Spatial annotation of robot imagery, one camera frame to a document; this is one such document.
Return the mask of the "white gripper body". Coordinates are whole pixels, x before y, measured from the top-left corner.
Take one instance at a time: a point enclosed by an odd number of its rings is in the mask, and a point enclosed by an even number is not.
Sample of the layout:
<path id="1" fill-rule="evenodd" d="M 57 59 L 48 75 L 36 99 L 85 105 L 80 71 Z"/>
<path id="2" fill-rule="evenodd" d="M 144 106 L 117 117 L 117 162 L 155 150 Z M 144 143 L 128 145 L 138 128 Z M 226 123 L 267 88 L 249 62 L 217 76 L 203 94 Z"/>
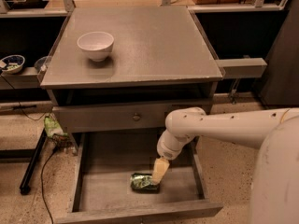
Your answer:
<path id="1" fill-rule="evenodd" d="M 164 131 L 157 143 L 157 152 L 161 157 L 172 161 L 178 157 L 182 149 L 192 141 L 190 136 L 174 136 Z"/>

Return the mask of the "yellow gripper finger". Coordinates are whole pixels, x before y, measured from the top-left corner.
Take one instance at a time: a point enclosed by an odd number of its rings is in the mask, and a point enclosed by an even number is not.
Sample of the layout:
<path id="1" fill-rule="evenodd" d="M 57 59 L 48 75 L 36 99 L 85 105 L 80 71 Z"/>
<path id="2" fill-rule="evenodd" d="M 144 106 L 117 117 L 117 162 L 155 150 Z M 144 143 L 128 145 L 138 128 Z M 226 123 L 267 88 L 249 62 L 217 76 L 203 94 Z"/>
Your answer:
<path id="1" fill-rule="evenodd" d="M 158 185 L 163 179 L 165 173 L 169 168 L 169 160 L 164 157 L 155 160 L 153 173 L 152 173 L 152 183 Z"/>

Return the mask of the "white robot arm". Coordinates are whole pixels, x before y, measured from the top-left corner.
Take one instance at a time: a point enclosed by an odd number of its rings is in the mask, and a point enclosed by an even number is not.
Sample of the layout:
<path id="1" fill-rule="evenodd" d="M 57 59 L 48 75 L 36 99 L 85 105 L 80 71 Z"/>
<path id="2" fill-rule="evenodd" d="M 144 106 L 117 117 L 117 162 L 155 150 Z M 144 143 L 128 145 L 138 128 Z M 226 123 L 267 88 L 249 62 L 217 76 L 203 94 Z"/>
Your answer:
<path id="1" fill-rule="evenodd" d="M 249 224 L 299 224 L 299 109 L 280 108 L 208 115 L 200 107 L 178 109 L 165 119 L 152 182 L 196 136 L 259 150 L 251 185 Z"/>

